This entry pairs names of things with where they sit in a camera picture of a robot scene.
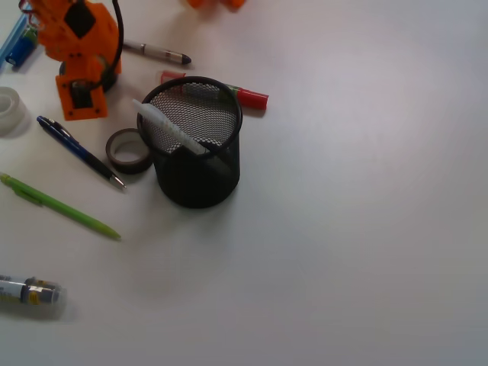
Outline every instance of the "red cap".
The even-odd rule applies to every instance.
[[[266,110],[269,95],[254,93],[250,90],[240,89],[237,92],[237,99],[244,107]]]
[[[164,84],[165,82],[168,82],[170,80],[184,78],[186,74],[183,72],[163,70],[162,72],[158,72],[157,76],[159,79],[159,83]]]

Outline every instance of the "black mesh pencil holder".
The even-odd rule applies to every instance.
[[[207,152],[196,155],[155,124],[137,115],[137,128],[151,150],[159,186],[181,206],[204,208],[225,200],[239,182],[242,110],[227,86],[187,77],[166,82],[143,103],[157,107]]]

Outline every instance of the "orange robot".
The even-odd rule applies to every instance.
[[[205,0],[188,0],[188,3],[194,8],[198,8],[204,2]],[[224,0],[223,2],[227,2],[231,4],[233,7],[240,8],[246,2],[246,0]]]
[[[38,29],[46,55],[62,65],[56,77],[66,120],[106,117],[104,90],[120,74],[124,26],[117,0],[117,24],[103,4],[84,0],[21,0]]]

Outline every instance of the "gray tape roll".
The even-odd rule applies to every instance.
[[[123,149],[128,143],[140,143],[144,146],[144,154],[132,162],[123,162],[115,158],[115,153]],[[143,142],[136,128],[127,128],[114,133],[107,141],[105,147],[108,160],[112,166],[120,173],[139,174],[147,170],[153,163],[149,148]]]

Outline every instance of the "green mechanical pencil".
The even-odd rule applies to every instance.
[[[17,196],[22,197],[25,200],[32,202],[33,204],[38,204],[40,206],[47,206],[48,208],[59,212],[60,214],[77,221],[90,229],[98,231],[106,236],[113,239],[120,239],[120,235],[104,223],[101,223],[94,218],[81,213],[74,208],[55,200],[54,198],[39,192],[37,189],[29,187],[28,185],[12,178],[10,175],[6,175],[0,172],[0,181],[4,185],[12,188]]]

